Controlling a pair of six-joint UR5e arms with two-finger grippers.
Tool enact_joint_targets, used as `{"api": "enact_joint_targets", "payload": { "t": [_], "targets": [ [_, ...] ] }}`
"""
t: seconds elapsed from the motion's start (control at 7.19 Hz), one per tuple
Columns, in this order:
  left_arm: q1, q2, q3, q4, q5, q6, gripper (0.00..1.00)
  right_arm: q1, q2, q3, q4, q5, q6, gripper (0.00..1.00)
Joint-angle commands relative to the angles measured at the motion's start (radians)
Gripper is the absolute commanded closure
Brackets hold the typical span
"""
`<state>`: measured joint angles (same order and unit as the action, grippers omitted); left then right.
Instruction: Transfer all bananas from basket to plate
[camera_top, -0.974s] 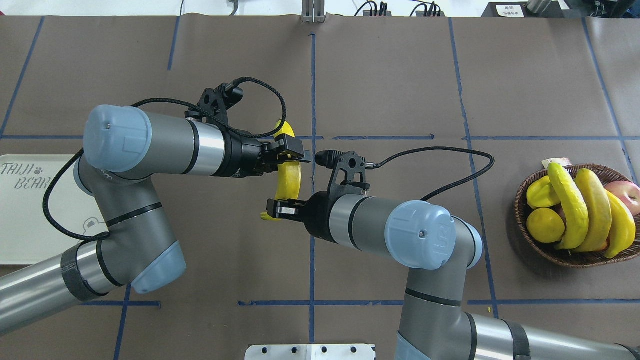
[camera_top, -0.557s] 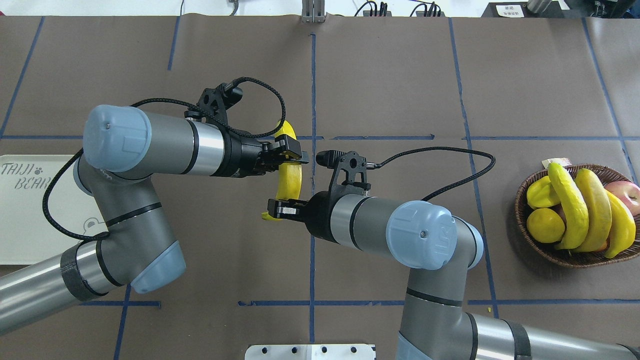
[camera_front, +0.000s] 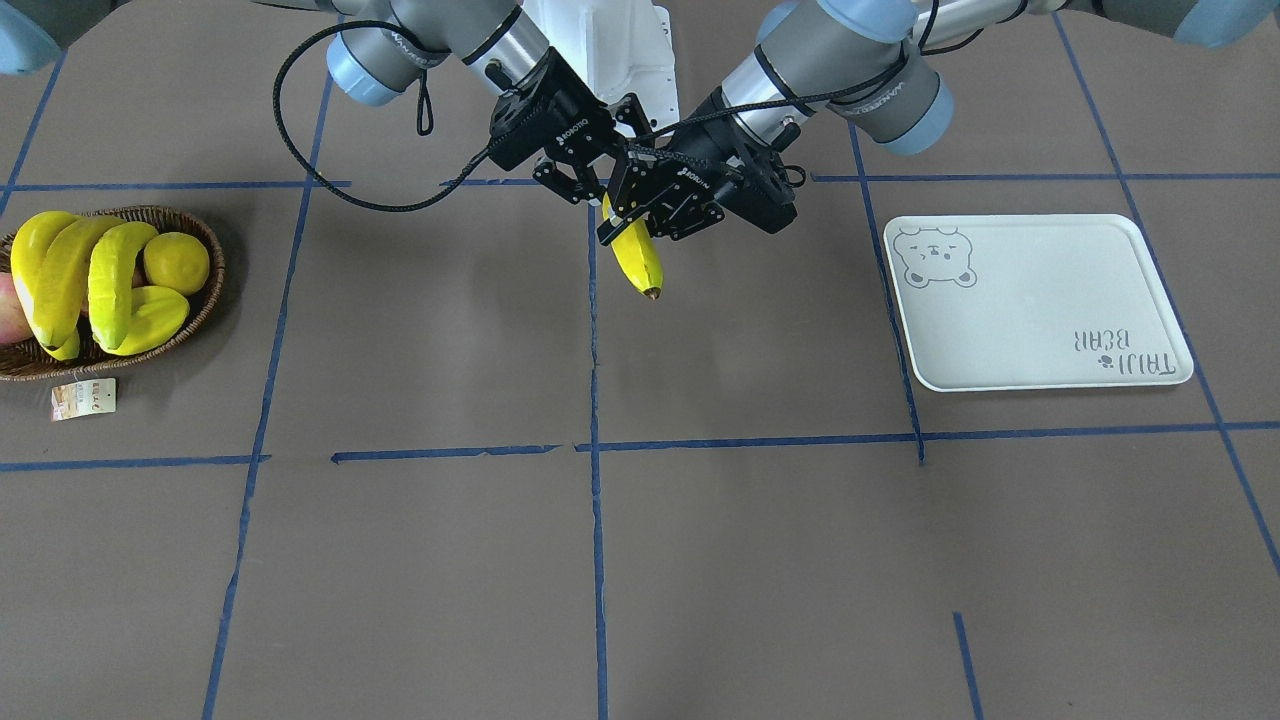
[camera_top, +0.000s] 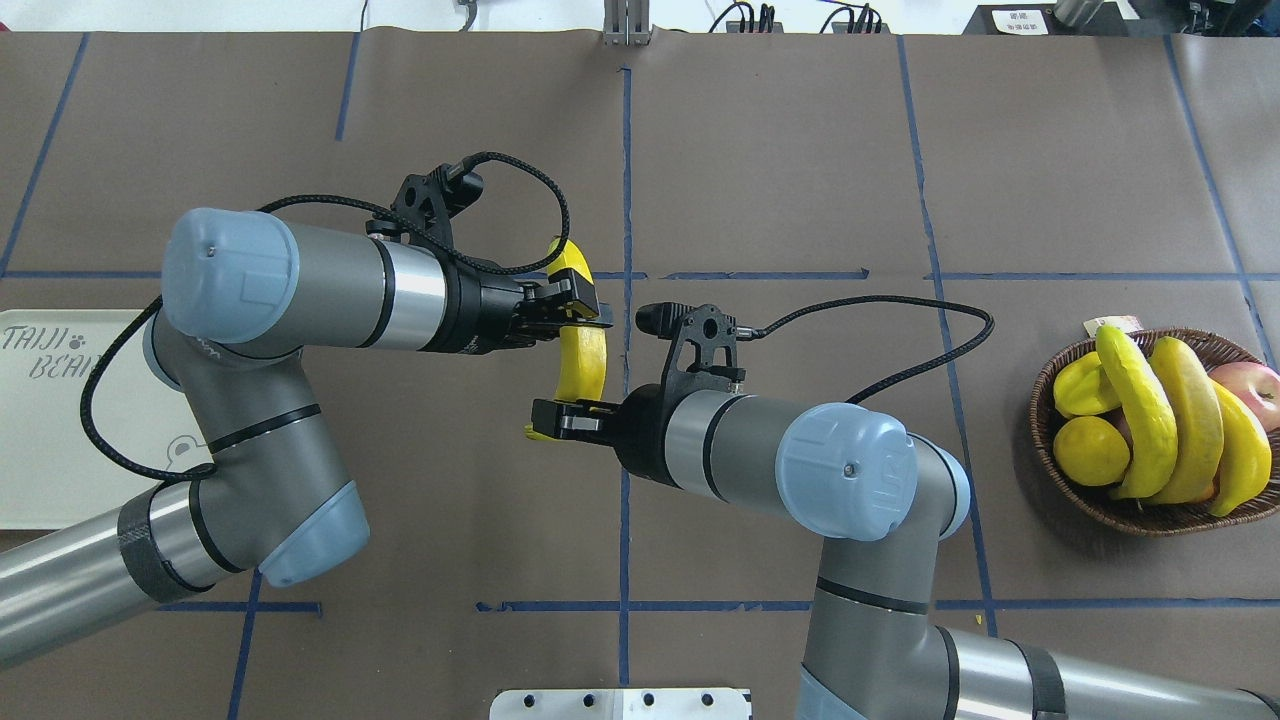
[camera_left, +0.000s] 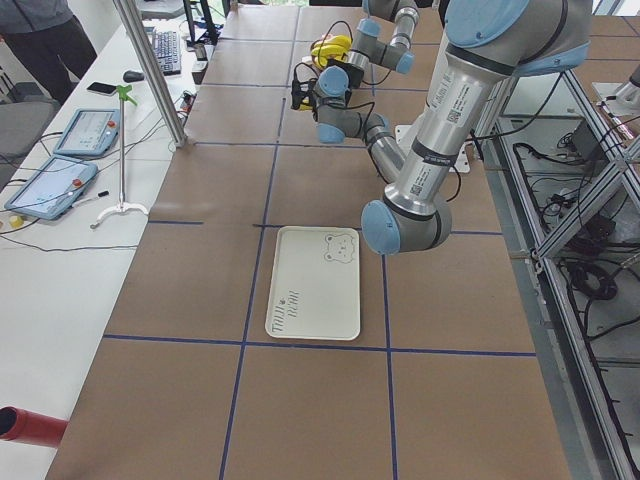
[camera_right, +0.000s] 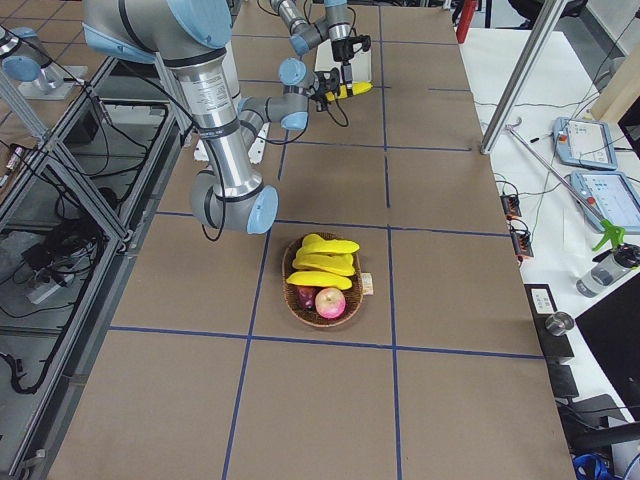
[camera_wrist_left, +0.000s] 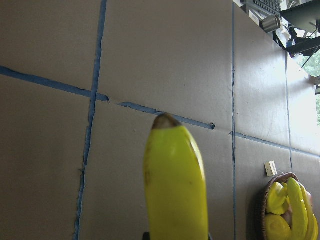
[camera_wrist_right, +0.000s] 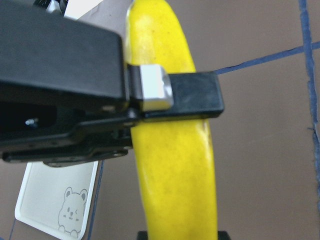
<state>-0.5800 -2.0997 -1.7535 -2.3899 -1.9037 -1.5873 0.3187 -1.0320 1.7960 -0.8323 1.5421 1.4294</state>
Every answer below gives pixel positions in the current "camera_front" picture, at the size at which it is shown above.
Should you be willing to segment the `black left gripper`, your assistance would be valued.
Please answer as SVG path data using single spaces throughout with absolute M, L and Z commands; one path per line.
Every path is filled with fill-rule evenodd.
M 676 241 L 728 214 L 771 234 L 797 218 L 778 152 L 758 143 L 732 114 L 676 129 L 664 149 L 621 140 L 611 156 L 611 209 L 596 227 L 602 246 L 635 223 Z

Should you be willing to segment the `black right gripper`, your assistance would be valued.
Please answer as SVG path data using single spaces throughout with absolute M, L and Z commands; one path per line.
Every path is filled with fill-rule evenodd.
M 608 106 L 556 50 L 503 92 L 492 114 L 489 158 L 513 170 L 534 155 L 532 178 L 567 202 L 600 205 L 607 183 L 595 164 L 631 146 L 653 149 L 653 129 L 636 94 Z

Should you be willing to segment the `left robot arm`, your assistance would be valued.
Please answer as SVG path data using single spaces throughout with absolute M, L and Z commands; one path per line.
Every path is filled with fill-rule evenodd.
M 890 152 L 920 152 L 954 115 L 929 56 L 991 26 L 1061 10 L 1204 47 L 1277 17 L 1275 1 L 786 1 L 751 54 L 666 129 L 666 146 L 622 154 L 596 236 L 603 245 L 628 229 L 681 240 L 730 214 L 776 233 L 797 215 L 800 182 L 781 155 L 809 118 L 826 109 Z

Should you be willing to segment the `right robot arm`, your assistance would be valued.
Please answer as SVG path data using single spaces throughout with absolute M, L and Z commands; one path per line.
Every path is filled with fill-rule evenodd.
M 536 181 L 568 202 L 599 201 L 602 158 L 648 146 L 652 123 L 634 94 L 607 102 L 589 88 L 535 20 L 515 1 L 314 1 L 340 23 L 303 40 L 282 63 L 271 88 L 276 131 L 308 178 L 346 202 L 387 213 L 430 208 L 453 193 L 485 161 L 513 170 L 536 158 Z M 429 72 L 457 58 L 497 95 L 486 143 L 439 191 L 411 204 L 384 204 L 344 192 L 296 146 L 282 110 L 294 64 L 315 45 L 326 47 L 333 83 L 351 99 L 381 106 L 415 88 L 419 133 L 434 128 Z

